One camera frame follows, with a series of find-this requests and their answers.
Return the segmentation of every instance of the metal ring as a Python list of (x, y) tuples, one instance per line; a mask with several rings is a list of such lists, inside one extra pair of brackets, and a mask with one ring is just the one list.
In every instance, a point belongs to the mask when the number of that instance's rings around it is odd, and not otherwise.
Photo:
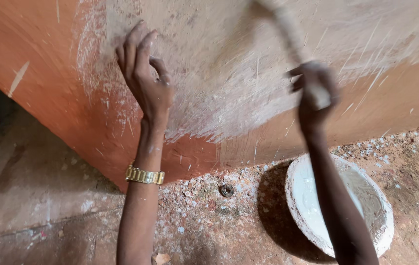
[(226, 198), (234, 195), (234, 188), (229, 184), (224, 184), (221, 186), (221, 194)]

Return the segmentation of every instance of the plastered wall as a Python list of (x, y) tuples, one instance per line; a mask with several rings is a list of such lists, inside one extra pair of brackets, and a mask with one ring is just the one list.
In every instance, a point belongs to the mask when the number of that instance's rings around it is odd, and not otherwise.
[[(286, 1), (342, 103), (332, 145), (419, 127), (419, 2)], [(304, 151), (277, 29), (249, 0), (0, 1), (0, 89), (124, 190), (139, 106), (114, 45), (138, 20), (176, 83), (162, 169), (167, 181)]]

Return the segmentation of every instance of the plastering tool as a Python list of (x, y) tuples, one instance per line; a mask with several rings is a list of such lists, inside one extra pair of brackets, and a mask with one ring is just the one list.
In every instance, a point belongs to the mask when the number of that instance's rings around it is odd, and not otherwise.
[[(297, 65), (311, 61), (311, 56), (308, 55), (307, 49), (301, 42), (301, 27), (292, 19), (288, 8), (278, 3), (277, 0), (255, 0), (255, 2), (268, 11), (277, 22), (285, 40), (285, 45), (291, 51), (292, 60)], [(325, 87), (309, 85), (304, 88), (304, 93), (316, 110), (331, 105), (331, 96)]]

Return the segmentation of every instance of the person's left hand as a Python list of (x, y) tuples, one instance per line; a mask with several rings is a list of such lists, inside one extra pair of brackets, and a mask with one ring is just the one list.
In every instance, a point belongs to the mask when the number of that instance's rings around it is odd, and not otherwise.
[[(143, 119), (166, 120), (174, 96), (172, 78), (164, 61), (151, 56), (157, 31), (153, 30), (142, 38), (146, 32), (146, 23), (141, 20), (127, 34), (124, 44), (116, 48), (118, 65), (127, 86), (144, 112)], [(157, 80), (152, 77), (150, 66), (159, 74)]]

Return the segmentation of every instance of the watch strap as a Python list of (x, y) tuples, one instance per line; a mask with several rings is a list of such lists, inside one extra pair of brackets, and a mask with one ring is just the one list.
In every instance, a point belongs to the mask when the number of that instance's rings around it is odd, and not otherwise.
[(129, 165), (126, 169), (125, 180), (127, 182), (137, 181), (146, 184), (162, 184), (164, 183), (165, 172), (151, 172), (141, 170), (133, 165)]

